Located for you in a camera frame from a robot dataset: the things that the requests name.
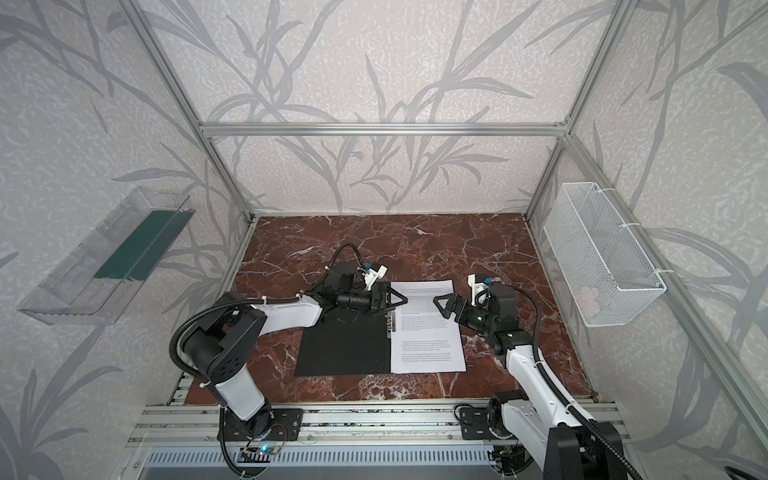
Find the white black file folder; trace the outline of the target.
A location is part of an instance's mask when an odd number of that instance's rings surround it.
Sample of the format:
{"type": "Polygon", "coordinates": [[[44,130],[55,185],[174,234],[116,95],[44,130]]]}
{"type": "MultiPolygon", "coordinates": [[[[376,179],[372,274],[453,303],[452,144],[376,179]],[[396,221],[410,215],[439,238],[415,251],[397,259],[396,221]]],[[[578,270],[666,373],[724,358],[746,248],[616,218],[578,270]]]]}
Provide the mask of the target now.
{"type": "Polygon", "coordinates": [[[370,315],[347,309],[330,313],[324,322],[303,332],[294,375],[392,373],[386,314],[370,315]]]}

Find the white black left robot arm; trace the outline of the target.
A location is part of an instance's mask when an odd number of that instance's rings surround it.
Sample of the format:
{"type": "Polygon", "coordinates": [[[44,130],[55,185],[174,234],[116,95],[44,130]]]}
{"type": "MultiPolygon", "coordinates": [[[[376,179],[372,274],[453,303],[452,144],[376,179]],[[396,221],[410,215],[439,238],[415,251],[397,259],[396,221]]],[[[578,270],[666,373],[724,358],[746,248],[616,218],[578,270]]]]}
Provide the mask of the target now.
{"type": "Polygon", "coordinates": [[[172,334],[169,356],[208,389],[219,406],[242,422],[270,413],[268,400],[246,366],[258,339],[293,328],[310,328],[334,310],[389,313],[409,299],[384,279],[374,263],[328,266],[319,284],[291,297],[240,298],[225,294],[172,334]]]}

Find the printed paper sheet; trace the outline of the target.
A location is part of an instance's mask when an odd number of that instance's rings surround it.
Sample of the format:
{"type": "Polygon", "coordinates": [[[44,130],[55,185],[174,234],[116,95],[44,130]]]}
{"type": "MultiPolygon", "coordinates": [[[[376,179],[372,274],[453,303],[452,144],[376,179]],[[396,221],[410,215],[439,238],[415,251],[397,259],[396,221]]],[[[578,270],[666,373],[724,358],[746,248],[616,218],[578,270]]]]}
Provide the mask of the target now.
{"type": "Polygon", "coordinates": [[[433,299],[451,294],[453,282],[393,282],[408,302],[394,312],[391,334],[393,374],[465,372],[466,363],[459,325],[445,319],[433,299]]]}

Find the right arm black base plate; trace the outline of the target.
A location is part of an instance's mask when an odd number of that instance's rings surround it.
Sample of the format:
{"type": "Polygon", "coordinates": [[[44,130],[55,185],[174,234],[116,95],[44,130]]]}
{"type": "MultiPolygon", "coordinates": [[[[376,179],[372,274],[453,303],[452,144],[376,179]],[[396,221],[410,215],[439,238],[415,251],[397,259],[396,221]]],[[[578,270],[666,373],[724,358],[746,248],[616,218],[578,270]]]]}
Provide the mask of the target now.
{"type": "Polygon", "coordinates": [[[463,440],[509,440],[513,435],[494,424],[487,407],[459,403],[453,407],[453,416],[461,429],[463,440]]]}

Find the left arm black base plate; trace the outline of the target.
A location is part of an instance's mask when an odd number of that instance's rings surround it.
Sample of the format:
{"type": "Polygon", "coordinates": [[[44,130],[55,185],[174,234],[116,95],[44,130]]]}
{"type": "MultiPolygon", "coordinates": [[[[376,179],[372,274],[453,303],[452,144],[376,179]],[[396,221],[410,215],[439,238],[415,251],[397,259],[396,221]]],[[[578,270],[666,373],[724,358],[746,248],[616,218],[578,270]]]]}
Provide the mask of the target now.
{"type": "Polygon", "coordinates": [[[218,440],[224,442],[296,441],[304,411],[300,408],[262,409],[250,420],[241,420],[225,408],[219,422],[218,440]]]}

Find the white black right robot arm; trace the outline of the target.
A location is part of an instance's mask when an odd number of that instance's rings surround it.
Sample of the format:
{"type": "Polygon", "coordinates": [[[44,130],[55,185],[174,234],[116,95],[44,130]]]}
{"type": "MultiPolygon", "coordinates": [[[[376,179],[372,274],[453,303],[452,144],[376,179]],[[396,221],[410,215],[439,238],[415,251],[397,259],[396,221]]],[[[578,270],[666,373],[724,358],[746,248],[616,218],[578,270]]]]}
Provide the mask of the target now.
{"type": "Polygon", "coordinates": [[[519,385],[491,397],[489,430],[518,440],[545,479],[640,479],[614,425],[585,410],[545,361],[542,310],[534,296],[507,284],[475,284],[473,290],[469,300],[449,293],[433,304],[444,318],[483,337],[519,385]]]}

